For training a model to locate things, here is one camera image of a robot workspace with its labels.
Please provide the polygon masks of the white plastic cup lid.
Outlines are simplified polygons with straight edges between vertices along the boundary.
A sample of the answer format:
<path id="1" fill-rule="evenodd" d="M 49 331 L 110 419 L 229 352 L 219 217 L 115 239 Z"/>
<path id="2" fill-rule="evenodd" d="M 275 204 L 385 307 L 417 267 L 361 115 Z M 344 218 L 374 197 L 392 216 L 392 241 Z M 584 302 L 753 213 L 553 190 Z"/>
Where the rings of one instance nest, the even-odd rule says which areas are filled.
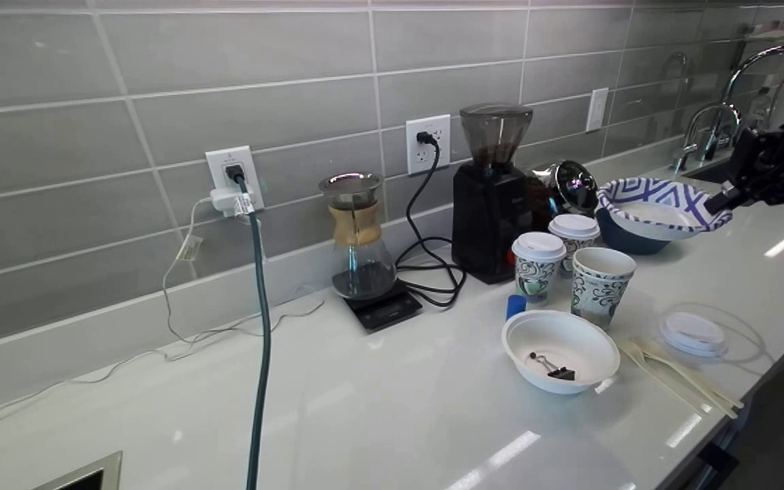
<path id="1" fill-rule="evenodd" d="M 682 353 L 716 359 L 728 351 L 724 329 L 699 314 L 673 312 L 659 321 L 660 335 Z"/>

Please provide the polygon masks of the patterned paper cup with lid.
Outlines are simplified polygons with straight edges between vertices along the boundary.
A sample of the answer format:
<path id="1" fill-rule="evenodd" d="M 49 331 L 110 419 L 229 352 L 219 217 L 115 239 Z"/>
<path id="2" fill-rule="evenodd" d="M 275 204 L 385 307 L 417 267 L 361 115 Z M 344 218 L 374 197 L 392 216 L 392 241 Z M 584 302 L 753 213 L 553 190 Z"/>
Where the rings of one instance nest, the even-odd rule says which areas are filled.
<path id="1" fill-rule="evenodd" d="M 558 214 L 548 225 L 548 230 L 562 240 L 566 255 L 562 260 L 560 274 L 570 278 L 573 274 L 572 258 L 580 248 L 594 245 L 600 236 L 597 220 L 586 215 Z"/>
<path id="2" fill-rule="evenodd" d="M 533 231 L 517 237 L 511 251 L 517 294 L 531 304 L 544 303 L 566 257 L 566 245 L 556 235 Z"/>

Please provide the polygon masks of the open patterned paper cup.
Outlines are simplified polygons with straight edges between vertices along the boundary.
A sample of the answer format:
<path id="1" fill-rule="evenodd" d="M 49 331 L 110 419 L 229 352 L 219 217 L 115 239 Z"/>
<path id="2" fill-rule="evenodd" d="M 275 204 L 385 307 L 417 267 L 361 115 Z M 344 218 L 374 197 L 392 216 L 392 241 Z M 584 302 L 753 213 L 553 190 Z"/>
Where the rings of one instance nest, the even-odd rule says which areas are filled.
<path id="1" fill-rule="evenodd" d="M 570 313 L 606 331 L 636 271 L 634 258 L 615 249 L 587 247 L 572 255 Z"/>

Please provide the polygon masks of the glass pour-over coffee maker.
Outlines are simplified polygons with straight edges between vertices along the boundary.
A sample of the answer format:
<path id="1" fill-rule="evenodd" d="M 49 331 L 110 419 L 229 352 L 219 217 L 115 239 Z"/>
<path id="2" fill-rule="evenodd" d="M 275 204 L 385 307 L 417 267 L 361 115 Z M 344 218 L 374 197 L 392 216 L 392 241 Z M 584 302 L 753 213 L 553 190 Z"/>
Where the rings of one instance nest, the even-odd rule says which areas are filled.
<path id="1" fill-rule="evenodd" d="M 380 186 L 382 177 L 368 171 L 348 171 L 318 184 L 335 220 L 331 282 L 346 300 L 380 297 L 396 283 L 395 264 L 382 239 Z"/>

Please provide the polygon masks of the sink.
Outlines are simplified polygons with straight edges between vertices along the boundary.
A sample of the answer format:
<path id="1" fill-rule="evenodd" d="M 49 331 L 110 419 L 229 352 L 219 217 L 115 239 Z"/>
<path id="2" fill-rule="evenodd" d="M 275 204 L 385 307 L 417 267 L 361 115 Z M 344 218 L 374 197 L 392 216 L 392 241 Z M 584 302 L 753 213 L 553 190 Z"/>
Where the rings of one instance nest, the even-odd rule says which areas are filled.
<path id="1" fill-rule="evenodd" d="M 708 165 L 695 168 L 682 174 L 682 177 L 689 180 L 705 181 L 712 184 L 721 185 L 730 179 L 729 171 L 730 159 L 722 159 L 710 162 Z"/>

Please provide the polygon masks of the small chrome tap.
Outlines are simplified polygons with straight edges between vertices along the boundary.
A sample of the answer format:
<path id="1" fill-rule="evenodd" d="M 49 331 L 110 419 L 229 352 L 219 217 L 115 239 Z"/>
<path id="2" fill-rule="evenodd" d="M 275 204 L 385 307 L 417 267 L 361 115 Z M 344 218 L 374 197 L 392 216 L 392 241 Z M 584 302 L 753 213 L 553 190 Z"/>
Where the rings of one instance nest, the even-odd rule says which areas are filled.
<path id="1" fill-rule="evenodd" d="M 685 127 L 681 148 L 673 155 L 672 170 L 686 170 L 689 159 L 711 159 L 722 137 L 729 144 L 734 142 L 741 124 L 742 116 L 733 103 L 709 103 L 700 108 Z"/>

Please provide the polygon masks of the dark blue bowl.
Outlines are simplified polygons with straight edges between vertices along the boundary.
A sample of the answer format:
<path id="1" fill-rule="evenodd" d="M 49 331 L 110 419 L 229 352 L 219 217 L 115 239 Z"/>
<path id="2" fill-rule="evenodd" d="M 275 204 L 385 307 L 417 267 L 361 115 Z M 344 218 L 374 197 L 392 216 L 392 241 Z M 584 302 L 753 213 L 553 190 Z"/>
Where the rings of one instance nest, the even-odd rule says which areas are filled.
<path id="1" fill-rule="evenodd" d="M 622 229 L 604 208 L 597 208 L 594 218 L 600 228 L 601 239 L 607 247 L 628 255 L 655 255 L 662 251 L 670 241 L 656 241 L 634 235 Z"/>

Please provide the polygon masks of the clear plastic lid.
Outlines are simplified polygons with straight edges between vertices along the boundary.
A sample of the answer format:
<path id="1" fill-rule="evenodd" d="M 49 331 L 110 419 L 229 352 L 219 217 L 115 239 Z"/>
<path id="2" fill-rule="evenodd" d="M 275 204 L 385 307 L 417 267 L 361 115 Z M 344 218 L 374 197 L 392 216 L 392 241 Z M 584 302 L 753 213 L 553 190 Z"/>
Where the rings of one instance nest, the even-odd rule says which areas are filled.
<path id="1" fill-rule="evenodd" d="M 677 350 L 677 348 L 673 348 L 666 344 L 662 335 L 660 335 L 657 326 L 659 325 L 659 321 L 662 320 L 666 314 L 673 312 L 699 314 L 699 316 L 713 321 L 716 325 L 724 329 L 728 341 L 727 353 L 722 357 L 709 359 L 709 357 L 697 357 L 682 353 L 682 351 Z M 657 339 L 659 339 L 660 344 L 670 347 L 673 353 L 681 354 L 684 357 L 688 357 L 688 359 L 697 359 L 699 362 L 713 363 L 713 365 L 716 363 L 727 363 L 728 365 L 735 365 L 740 368 L 746 365 L 755 365 L 756 363 L 765 366 L 772 366 L 777 363 L 776 357 L 768 352 L 764 338 L 752 325 L 744 321 L 737 314 L 732 314 L 730 311 L 713 305 L 701 303 L 681 303 L 672 305 L 657 317 L 655 335 Z"/>

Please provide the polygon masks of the beige plastic fork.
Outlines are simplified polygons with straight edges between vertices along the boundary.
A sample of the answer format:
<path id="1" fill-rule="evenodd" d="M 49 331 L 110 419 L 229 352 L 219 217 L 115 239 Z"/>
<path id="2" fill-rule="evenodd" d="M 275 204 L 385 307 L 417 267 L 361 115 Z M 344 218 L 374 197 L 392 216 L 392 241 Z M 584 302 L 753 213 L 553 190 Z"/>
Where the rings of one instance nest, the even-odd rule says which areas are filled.
<path id="1" fill-rule="evenodd" d="M 675 394 L 675 396 L 678 397 L 678 399 L 680 399 L 682 402 L 688 404 L 688 406 L 690 406 L 694 412 L 706 413 L 708 412 L 706 409 L 707 406 L 716 408 L 713 406 L 710 400 L 705 398 L 699 391 L 691 387 L 691 385 L 689 385 L 684 378 L 681 378 L 681 376 L 679 376 L 675 370 L 665 366 L 663 363 L 645 359 L 638 348 L 631 344 L 630 339 L 633 338 L 620 338 L 617 341 L 617 345 L 619 350 L 621 350 L 622 353 L 628 355 L 629 359 L 631 359 L 632 362 L 638 366 L 638 368 L 647 373 L 653 380 L 661 384 L 663 388 L 669 390 L 670 393 Z M 672 370 L 679 378 L 682 379 L 682 381 L 672 381 L 672 379 L 667 378 L 666 375 L 659 374 L 659 368 L 655 366 L 656 363 Z"/>

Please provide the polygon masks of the black coffee grinder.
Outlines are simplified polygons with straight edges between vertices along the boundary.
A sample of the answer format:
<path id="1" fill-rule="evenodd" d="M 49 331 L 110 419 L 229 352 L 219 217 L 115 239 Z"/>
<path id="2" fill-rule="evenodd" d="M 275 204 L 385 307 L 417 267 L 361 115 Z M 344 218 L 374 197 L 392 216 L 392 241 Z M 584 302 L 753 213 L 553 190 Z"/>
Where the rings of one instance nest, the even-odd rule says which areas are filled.
<path id="1" fill-rule="evenodd" d="M 531 229 L 526 177 L 513 159 L 533 114 L 512 103 L 476 103 L 459 112 L 471 161 L 453 177 L 451 254 L 464 272 L 487 284 L 513 279 L 512 243 Z"/>

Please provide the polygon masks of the black binder clip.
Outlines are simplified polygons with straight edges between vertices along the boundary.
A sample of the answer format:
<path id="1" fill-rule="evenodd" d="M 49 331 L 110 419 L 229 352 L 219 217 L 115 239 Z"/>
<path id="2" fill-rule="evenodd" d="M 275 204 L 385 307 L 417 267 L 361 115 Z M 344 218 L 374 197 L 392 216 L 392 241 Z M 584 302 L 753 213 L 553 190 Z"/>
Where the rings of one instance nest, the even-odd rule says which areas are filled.
<path id="1" fill-rule="evenodd" d="M 538 363 L 546 370 L 546 375 L 550 376 L 550 378 L 556 378 L 559 380 L 568 380 L 573 381 L 576 380 L 576 372 L 575 370 L 570 370 L 566 366 L 557 366 L 554 363 L 551 363 L 550 360 L 547 359 L 544 355 L 538 355 L 536 353 L 530 353 L 529 359 Z"/>

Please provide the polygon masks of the black kitchen scale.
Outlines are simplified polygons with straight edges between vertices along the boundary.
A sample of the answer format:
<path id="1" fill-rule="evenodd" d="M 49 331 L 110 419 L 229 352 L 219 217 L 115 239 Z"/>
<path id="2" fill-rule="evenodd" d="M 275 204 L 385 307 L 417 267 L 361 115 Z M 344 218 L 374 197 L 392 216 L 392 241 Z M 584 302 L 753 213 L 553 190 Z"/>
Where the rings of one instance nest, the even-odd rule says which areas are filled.
<path id="1" fill-rule="evenodd" d="M 344 299 L 348 309 L 368 332 L 382 331 L 419 314 L 423 305 L 398 279 L 389 291 L 368 299 Z"/>

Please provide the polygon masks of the white plug adapter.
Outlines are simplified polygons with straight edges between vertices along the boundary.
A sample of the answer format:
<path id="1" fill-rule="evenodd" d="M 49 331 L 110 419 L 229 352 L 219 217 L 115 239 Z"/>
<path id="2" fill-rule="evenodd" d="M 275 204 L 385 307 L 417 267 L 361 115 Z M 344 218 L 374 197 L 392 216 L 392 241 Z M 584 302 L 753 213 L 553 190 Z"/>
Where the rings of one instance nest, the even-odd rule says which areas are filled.
<path id="1" fill-rule="evenodd" d="M 257 201 L 255 193 L 250 192 L 249 187 L 248 192 L 233 187 L 212 189 L 210 199 L 214 209 L 224 214 L 224 217 L 248 215 L 262 208 L 261 202 Z"/>

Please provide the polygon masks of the metal counter inset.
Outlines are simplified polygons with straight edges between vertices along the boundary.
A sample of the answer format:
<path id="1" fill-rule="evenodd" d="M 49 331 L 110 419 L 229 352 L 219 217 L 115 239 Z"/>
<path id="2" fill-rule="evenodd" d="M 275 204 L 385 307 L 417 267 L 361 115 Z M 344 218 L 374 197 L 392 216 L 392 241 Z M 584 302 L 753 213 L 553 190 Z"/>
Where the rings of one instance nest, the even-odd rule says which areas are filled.
<path id="1" fill-rule="evenodd" d="M 122 460 L 118 451 L 32 490 L 119 490 Z"/>

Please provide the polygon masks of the white wall socket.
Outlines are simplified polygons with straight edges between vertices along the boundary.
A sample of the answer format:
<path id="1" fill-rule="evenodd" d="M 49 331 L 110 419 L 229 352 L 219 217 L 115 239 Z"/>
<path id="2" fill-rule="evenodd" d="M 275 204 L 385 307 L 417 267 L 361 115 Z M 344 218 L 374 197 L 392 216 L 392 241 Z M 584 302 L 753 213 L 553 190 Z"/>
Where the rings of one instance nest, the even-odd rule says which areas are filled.
<path id="1" fill-rule="evenodd" d="M 230 168 L 239 170 L 240 173 L 243 173 L 246 186 L 249 187 L 250 192 L 255 193 L 257 201 L 261 202 L 261 209 L 265 208 L 261 181 L 256 171 L 250 146 L 208 151 L 205 152 L 205 158 L 212 182 L 214 183 L 214 189 L 226 189 L 227 187 L 240 189 L 237 182 L 231 179 L 228 174 L 228 169 Z"/>
<path id="2" fill-rule="evenodd" d="M 449 165 L 449 129 L 451 129 L 451 115 L 442 114 L 418 120 L 407 120 L 406 130 L 406 163 L 408 176 L 429 171 L 434 164 L 438 152 L 432 143 L 418 140 L 420 133 L 431 135 L 440 149 L 438 168 Z"/>

